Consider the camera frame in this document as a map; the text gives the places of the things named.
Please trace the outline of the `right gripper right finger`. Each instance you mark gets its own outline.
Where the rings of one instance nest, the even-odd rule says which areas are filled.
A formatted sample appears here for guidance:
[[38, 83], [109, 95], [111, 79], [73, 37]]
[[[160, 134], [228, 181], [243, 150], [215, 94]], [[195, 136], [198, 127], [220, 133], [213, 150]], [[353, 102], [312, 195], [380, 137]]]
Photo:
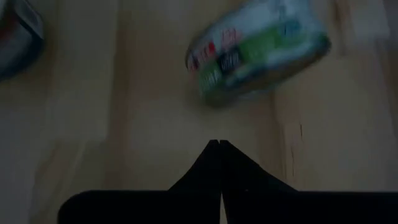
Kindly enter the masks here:
[[220, 141], [225, 180], [243, 190], [294, 190], [227, 140]]

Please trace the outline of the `gold lid blue label can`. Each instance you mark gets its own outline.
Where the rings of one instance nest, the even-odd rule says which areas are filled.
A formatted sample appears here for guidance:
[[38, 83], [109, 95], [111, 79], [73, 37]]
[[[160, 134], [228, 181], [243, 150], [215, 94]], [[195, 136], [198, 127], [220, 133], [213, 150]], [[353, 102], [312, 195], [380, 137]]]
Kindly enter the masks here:
[[0, 82], [34, 63], [44, 42], [42, 18], [28, 0], [0, 0]]

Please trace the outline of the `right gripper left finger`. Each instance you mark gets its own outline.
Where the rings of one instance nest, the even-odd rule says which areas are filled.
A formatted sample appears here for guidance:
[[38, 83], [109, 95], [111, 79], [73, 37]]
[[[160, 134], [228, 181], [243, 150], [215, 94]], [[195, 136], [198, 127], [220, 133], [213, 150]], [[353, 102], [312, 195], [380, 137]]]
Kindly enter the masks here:
[[191, 168], [170, 190], [221, 190], [220, 143], [210, 140]]

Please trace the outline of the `silver lid green label can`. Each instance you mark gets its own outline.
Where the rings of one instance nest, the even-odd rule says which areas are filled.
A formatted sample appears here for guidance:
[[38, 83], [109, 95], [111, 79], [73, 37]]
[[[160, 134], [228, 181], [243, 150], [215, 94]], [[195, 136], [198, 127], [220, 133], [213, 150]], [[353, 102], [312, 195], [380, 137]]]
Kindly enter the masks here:
[[275, 88], [330, 47], [309, 0], [250, 0], [191, 41], [185, 66], [203, 101], [219, 107]]

